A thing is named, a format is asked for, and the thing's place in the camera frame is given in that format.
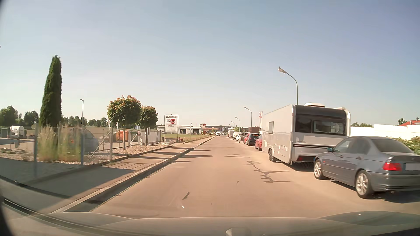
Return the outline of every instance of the red car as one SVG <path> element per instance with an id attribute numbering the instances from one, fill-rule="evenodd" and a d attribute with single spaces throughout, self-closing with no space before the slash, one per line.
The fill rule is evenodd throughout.
<path id="1" fill-rule="evenodd" d="M 258 149 L 258 151 L 262 151 L 262 146 L 263 146 L 263 139 L 262 139 L 263 135 L 260 134 L 260 136 L 258 137 L 258 139 L 255 141 L 255 149 Z"/>

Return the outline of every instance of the white wall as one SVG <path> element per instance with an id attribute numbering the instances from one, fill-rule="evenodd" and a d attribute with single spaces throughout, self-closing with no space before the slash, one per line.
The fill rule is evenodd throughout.
<path id="1" fill-rule="evenodd" d="M 413 137 L 420 136 L 420 125 L 373 125 L 373 128 L 350 127 L 350 136 L 381 136 L 412 139 Z"/>

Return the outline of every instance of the license plate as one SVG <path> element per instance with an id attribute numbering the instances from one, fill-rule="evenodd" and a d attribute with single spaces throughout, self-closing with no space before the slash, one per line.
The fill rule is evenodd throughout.
<path id="1" fill-rule="evenodd" d="M 420 163 L 407 163 L 405 170 L 420 170 Z"/>

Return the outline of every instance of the car tire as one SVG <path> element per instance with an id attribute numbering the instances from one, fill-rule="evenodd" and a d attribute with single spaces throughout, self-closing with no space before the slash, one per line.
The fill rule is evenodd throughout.
<path id="1" fill-rule="evenodd" d="M 363 199 L 370 198 L 374 192 L 369 174 L 364 170 L 357 173 L 354 179 L 354 186 L 356 187 L 357 195 Z"/>
<path id="2" fill-rule="evenodd" d="M 315 179 L 326 179 L 324 174 L 322 174 L 322 165 L 321 165 L 320 159 L 317 159 L 315 161 L 313 173 L 314 173 Z"/>

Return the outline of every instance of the fence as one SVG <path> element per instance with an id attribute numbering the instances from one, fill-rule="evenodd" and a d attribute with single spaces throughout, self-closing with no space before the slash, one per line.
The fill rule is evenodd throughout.
<path id="1" fill-rule="evenodd" d="M 25 183 L 122 156 L 156 149 L 161 131 L 109 127 L 36 128 L 33 139 L 0 139 L 0 176 Z"/>
<path id="2" fill-rule="evenodd" d="M 381 136 L 412 139 L 420 136 L 420 125 L 391 126 L 373 125 L 373 127 L 350 127 L 350 136 Z"/>

